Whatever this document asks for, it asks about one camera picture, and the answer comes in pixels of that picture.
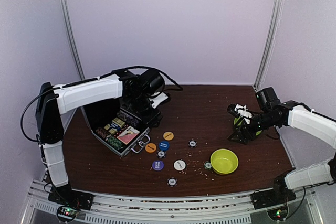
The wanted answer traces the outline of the blue small blind button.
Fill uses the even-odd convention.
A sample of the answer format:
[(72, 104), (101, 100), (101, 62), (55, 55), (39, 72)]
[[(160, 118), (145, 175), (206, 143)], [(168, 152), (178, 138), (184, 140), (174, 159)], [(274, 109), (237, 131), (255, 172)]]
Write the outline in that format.
[(170, 148), (170, 143), (167, 141), (161, 141), (158, 144), (158, 148), (162, 151), (167, 151)]

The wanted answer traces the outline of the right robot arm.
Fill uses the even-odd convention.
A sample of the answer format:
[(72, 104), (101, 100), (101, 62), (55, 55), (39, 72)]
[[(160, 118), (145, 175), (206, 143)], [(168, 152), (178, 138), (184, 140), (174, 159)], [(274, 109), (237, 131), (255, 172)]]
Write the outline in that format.
[[(256, 92), (255, 97), (261, 109), (259, 112), (238, 103), (227, 107), (227, 112), (238, 120), (229, 141), (246, 145), (258, 132), (271, 127), (288, 127), (335, 149), (335, 119), (318, 113), (303, 102), (281, 102), (272, 87)], [(274, 180), (269, 199), (279, 204), (297, 188), (323, 184), (335, 184), (334, 157), (280, 175)]]

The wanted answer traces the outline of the white dealer button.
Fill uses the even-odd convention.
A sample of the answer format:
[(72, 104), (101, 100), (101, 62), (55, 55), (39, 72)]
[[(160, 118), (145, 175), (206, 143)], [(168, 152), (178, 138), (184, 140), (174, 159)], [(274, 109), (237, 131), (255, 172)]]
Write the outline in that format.
[(173, 167), (177, 171), (183, 171), (184, 169), (186, 169), (186, 163), (183, 160), (179, 159), (174, 162)]

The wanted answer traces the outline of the yellow dealer button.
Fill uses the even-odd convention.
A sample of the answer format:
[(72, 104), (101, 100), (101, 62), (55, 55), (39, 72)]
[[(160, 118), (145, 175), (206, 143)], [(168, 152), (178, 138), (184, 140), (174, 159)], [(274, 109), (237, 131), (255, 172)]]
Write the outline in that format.
[(171, 141), (174, 139), (174, 133), (173, 132), (165, 132), (163, 134), (163, 138), (166, 140), (166, 141)]

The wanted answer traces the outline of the orange big blind button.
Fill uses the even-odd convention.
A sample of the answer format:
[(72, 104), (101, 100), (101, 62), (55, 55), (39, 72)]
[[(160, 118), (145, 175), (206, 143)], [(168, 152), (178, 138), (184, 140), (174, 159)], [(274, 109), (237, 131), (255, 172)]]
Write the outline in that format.
[(145, 151), (148, 153), (154, 153), (157, 150), (157, 146), (154, 143), (149, 143), (145, 146)]

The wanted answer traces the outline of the blue gold card deck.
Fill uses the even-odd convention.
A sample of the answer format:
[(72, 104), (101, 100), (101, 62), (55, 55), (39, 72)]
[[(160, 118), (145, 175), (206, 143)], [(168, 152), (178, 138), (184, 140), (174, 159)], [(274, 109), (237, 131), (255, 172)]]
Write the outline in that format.
[(114, 134), (117, 131), (120, 131), (125, 125), (125, 122), (121, 119), (115, 118), (110, 123), (108, 123), (104, 129), (111, 134)]

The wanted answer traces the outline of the purple button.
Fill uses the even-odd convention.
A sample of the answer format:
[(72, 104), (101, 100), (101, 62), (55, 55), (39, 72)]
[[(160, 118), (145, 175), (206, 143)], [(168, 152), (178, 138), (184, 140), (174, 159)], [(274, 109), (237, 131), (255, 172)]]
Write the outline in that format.
[(158, 161), (154, 161), (152, 163), (152, 168), (155, 170), (155, 171), (161, 171), (163, 168), (164, 168), (164, 163), (160, 160)]

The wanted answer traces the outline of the aluminium poker case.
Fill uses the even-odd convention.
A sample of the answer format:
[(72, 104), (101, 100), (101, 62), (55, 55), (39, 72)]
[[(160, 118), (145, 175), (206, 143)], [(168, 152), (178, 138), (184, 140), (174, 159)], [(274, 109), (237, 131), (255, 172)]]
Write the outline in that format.
[(82, 107), (91, 133), (119, 157), (139, 153), (150, 143), (150, 128), (121, 109), (117, 99), (103, 100)]

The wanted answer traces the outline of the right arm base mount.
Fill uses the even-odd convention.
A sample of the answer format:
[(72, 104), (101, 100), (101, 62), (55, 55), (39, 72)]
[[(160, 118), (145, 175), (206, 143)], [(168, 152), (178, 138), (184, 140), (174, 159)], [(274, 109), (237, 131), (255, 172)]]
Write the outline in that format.
[(287, 188), (284, 179), (275, 179), (272, 189), (254, 191), (251, 200), (254, 209), (266, 208), (268, 217), (273, 221), (285, 221), (289, 217), (288, 203), (296, 199), (293, 190)]

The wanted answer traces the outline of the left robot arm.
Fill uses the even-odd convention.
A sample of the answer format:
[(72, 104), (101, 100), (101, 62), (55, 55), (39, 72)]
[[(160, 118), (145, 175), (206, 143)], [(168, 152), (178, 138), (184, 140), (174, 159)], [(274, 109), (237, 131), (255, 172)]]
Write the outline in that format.
[(165, 92), (166, 74), (159, 69), (133, 67), (69, 84), (42, 84), (32, 102), (36, 105), (37, 134), (32, 141), (41, 150), (52, 193), (64, 205), (76, 197), (66, 171), (61, 116), (82, 108), (92, 133), (109, 149), (123, 156), (141, 144), (162, 119), (159, 106), (170, 100)]

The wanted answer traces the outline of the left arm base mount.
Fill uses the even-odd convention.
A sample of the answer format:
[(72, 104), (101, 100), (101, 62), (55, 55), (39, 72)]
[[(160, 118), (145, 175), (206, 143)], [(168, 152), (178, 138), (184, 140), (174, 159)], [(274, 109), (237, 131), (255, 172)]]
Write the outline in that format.
[(52, 185), (48, 195), (49, 201), (59, 204), (56, 217), (64, 223), (74, 221), (82, 210), (90, 210), (93, 199), (93, 194), (73, 190), (70, 184)]

